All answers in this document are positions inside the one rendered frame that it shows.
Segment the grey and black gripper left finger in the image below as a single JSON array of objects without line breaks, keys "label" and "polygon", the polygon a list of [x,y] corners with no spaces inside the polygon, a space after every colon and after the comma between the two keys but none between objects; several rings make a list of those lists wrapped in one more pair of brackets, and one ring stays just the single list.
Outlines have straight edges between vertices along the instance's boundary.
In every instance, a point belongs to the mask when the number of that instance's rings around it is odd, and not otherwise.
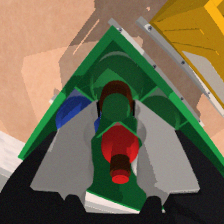
[{"label": "grey and black gripper left finger", "polygon": [[23,160],[0,192],[0,224],[19,224],[39,213],[63,210],[69,194],[85,206],[86,189],[93,183],[91,140],[98,117],[95,100]]}]

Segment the yellow divided crate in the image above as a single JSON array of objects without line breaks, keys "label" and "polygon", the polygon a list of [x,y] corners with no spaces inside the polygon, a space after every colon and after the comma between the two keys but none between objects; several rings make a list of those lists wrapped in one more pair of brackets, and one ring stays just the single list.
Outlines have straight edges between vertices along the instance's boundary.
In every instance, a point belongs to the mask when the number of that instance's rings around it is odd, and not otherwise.
[{"label": "yellow divided crate", "polygon": [[224,0],[168,0],[149,24],[195,71],[224,109],[223,17]]}]

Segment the green plastic crate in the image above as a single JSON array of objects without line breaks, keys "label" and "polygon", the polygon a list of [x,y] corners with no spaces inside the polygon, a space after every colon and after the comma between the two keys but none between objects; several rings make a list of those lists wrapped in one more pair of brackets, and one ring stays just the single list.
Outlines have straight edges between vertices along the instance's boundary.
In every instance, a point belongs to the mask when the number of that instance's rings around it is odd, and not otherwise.
[{"label": "green plastic crate", "polygon": [[[67,99],[67,96],[70,95],[69,93],[74,90],[74,87],[90,101],[95,101],[90,92],[89,86],[91,73],[103,55],[114,50],[123,51],[121,48],[135,61],[143,75],[144,88],[139,99],[140,102],[159,87],[172,101],[180,114],[181,122],[179,130],[181,130],[197,146],[197,148],[205,154],[205,156],[213,163],[213,165],[215,165],[215,167],[217,167],[218,171],[224,177],[224,157],[208,134],[165,80],[113,25],[98,41],[65,84],[29,137],[18,155],[18,158],[24,160],[41,143],[42,140],[44,140],[52,131],[57,130],[55,124],[57,111],[64,100]],[[92,66],[93,63],[94,65]],[[88,70],[90,67],[91,69]],[[110,176],[110,163],[105,160],[101,151],[102,134],[116,123],[117,122],[109,121],[103,114],[101,114],[99,128],[91,140],[92,159],[94,164],[93,183],[86,192],[119,205],[140,211],[147,198],[146,193],[144,193],[144,191],[137,185],[137,178],[133,173],[132,168],[128,182],[124,184],[114,183]]]}]

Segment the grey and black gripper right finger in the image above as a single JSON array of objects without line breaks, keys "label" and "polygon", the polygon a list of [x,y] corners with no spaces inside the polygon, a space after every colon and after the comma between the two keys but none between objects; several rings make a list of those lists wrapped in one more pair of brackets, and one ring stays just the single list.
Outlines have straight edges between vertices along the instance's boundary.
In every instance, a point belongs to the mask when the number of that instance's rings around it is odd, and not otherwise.
[{"label": "grey and black gripper right finger", "polygon": [[[139,100],[133,100],[138,151],[136,178],[149,196],[162,200],[165,213],[200,224],[224,224],[224,177],[181,131]],[[144,142],[145,141],[145,142]]]}]

